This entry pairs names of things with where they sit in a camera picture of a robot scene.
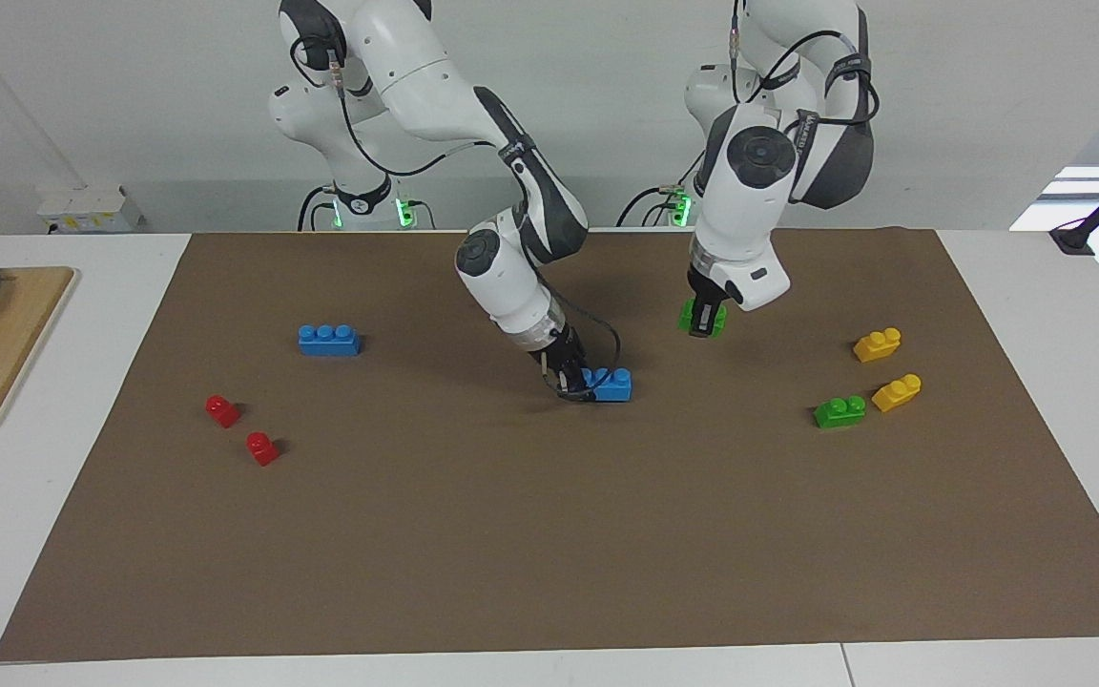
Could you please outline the yellow two-stud toy block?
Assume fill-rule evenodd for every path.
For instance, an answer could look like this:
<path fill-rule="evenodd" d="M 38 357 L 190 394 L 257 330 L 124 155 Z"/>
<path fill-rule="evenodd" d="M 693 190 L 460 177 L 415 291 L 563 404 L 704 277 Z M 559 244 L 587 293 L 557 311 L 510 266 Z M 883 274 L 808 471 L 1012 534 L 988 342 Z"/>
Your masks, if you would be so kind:
<path fill-rule="evenodd" d="M 873 405 L 881 410 L 881 412 L 889 412 L 889 410 L 902 407 L 915 399 L 915 396 L 922 390 L 922 379 L 919 375 L 913 373 L 907 373 L 902 375 L 901 378 L 891 380 L 891 383 L 882 385 L 878 388 L 876 392 L 872 396 Z"/>
<path fill-rule="evenodd" d="M 900 346 L 902 332 L 897 326 L 885 326 L 884 330 L 872 331 L 859 337 L 852 346 L 852 352 L 861 364 L 868 364 L 893 355 Z"/>

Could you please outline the green two-stud toy block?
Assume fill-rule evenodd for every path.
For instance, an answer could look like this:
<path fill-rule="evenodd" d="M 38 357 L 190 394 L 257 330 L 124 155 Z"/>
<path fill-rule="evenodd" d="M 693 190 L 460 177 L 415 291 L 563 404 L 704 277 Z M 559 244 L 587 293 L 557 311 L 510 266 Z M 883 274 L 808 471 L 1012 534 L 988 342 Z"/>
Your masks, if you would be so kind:
<path fill-rule="evenodd" d="M 832 397 L 813 410 L 815 426 L 855 426 L 866 418 L 867 401 L 861 395 Z"/>
<path fill-rule="evenodd" d="M 677 317 L 677 329 L 688 332 L 689 334 L 689 301 L 686 300 L 680 310 L 679 317 Z M 720 335 L 724 326 L 728 325 L 728 304 L 721 302 L 715 304 L 715 335 Z"/>

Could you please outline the brown table mat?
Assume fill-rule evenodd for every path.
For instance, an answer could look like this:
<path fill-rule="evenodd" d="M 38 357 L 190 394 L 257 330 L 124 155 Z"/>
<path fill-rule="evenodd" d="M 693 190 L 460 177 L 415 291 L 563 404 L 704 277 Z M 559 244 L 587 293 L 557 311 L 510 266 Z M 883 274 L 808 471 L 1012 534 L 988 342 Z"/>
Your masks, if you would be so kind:
<path fill-rule="evenodd" d="M 593 235 L 550 279 L 618 326 L 626 405 L 555 399 L 458 244 L 189 239 L 0 661 L 1099 635 L 1099 514 L 933 232 L 779 231 L 791 290 L 710 341 L 688 239 Z"/>

